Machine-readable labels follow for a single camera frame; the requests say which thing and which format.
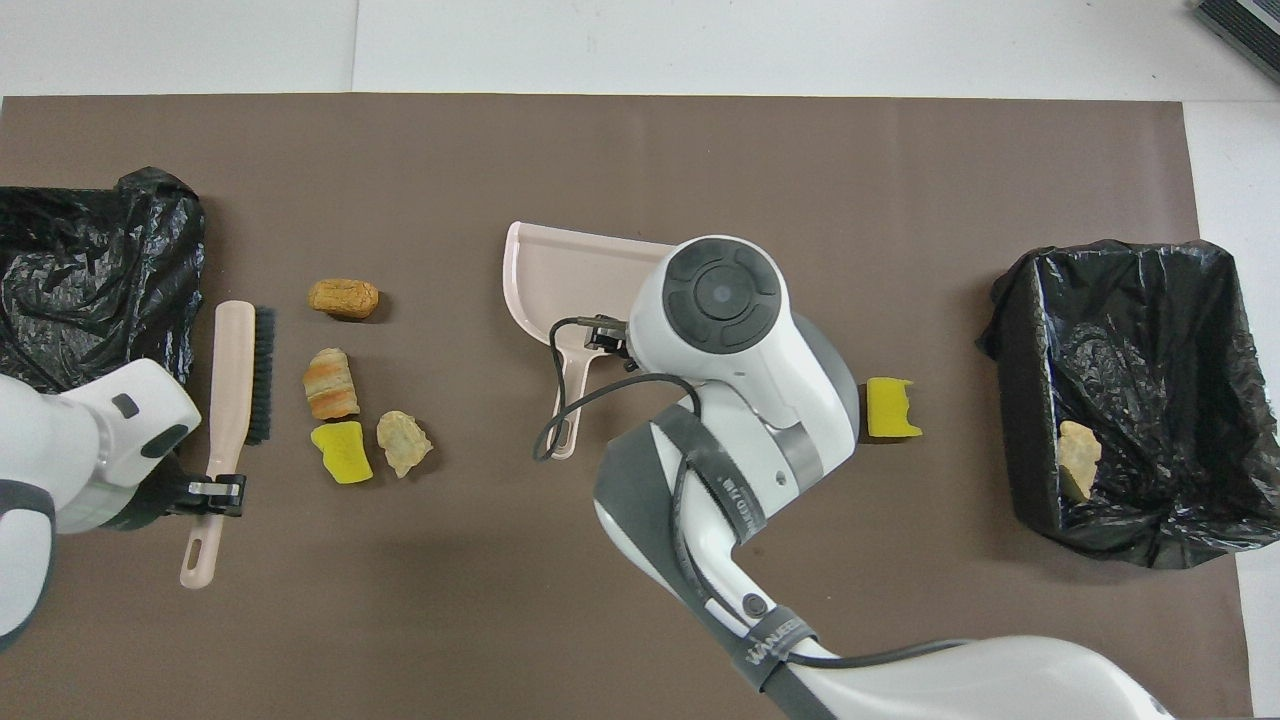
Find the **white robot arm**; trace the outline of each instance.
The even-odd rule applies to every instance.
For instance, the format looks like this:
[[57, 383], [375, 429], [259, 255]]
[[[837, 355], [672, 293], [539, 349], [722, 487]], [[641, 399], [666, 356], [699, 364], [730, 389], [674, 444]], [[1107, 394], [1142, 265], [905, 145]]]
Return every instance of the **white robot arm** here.
[[643, 286], [626, 337], [640, 368], [703, 383], [700, 415], [686, 398], [609, 443], [600, 523], [791, 717], [1169, 717], [1101, 655], [1050, 638], [837, 657], [733, 562], [852, 454], [859, 418], [849, 369], [791, 313], [763, 250], [723, 236], [677, 246]]
[[40, 601], [54, 533], [119, 516], [200, 420], [182, 386], [151, 360], [61, 395], [0, 375], [0, 650]]

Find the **brown mat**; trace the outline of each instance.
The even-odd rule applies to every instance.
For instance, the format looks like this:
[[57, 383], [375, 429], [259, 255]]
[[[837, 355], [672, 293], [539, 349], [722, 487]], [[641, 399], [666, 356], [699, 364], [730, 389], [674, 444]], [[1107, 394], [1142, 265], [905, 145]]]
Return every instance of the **brown mat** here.
[[[778, 716], [591, 510], [604, 442], [676, 395], [611, 397], [575, 457], [530, 460], [553, 379], [502, 300], [516, 219], [754, 240], [856, 377], [916, 380], [923, 438], [863, 446], [739, 553], [828, 647], [1044, 634], [1107, 655], [1179, 716], [1249, 714], [1234, 561], [1102, 564], [1020, 527], [995, 365], [973, 346], [991, 281], [1028, 249], [1197, 237], [1176, 104], [4, 102], [0, 183], [109, 187], [148, 164], [209, 210], [200, 347], [214, 302], [278, 309], [273, 439], [243, 455], [247, 515], [205, 591], [178, 585], [186, 521], [63, 538], [45, 606], [0, 656], [0, 716]], [[308, 310], [334, 275], [388, 306], [362, 324]], [[422, 419], [439, 450], [410, 478], [380, 455], [364, 486], [325, 475], [300, 378], [326, 346], [352, 356], [366, 437], [387, 410]]]

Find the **black bristles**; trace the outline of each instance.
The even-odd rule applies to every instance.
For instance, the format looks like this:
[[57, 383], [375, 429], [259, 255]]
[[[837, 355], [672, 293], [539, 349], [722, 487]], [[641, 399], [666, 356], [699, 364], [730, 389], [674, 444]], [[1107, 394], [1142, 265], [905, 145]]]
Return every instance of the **black bristles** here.
[[253, 307], [253, 400], [244, 445], [271, 437], [271, 354], [275, 351], [275, 310]]

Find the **trash bag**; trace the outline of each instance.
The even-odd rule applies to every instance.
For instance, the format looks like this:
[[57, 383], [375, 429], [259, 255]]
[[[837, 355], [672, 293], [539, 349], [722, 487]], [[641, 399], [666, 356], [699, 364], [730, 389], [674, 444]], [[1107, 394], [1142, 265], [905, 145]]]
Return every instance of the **trash bag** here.
[[[1024, 255], [991, 290], [1018, 518], [1089, 557], [1192, 568], [1280, 538], [1280, 448], [1235, 260], [1208, 242]], [[1061, 424], [1093, 432], [1082, 493]]]
[[200, 199], [156, 168], [0, 188], [0, 373], [61, 392], [150, 357], [186, 383], [204, 237]]

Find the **dustpan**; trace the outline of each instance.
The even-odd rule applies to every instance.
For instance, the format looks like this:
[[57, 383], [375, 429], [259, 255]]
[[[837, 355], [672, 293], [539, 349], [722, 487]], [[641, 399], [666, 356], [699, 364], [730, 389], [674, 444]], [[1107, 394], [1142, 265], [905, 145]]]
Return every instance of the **dustpan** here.
[[[512, 223], [502, 258], [502, 293], [507, 310], [526, 333], [549, 343], [552, 325], [562, 318], [609, 315], [626, 320], [631, 304], [669, 245], [603, 234]], [[585, 347], [588, 328], [566, 325], [556, 333], [564, 360], [566, 405], [586, 392], [586, 374], [603, 350]], [[552, 411], [556, 386], [550, 383]], [[577, 441], [575, 411], [566, 420], [552, 457], [573, 455]]]

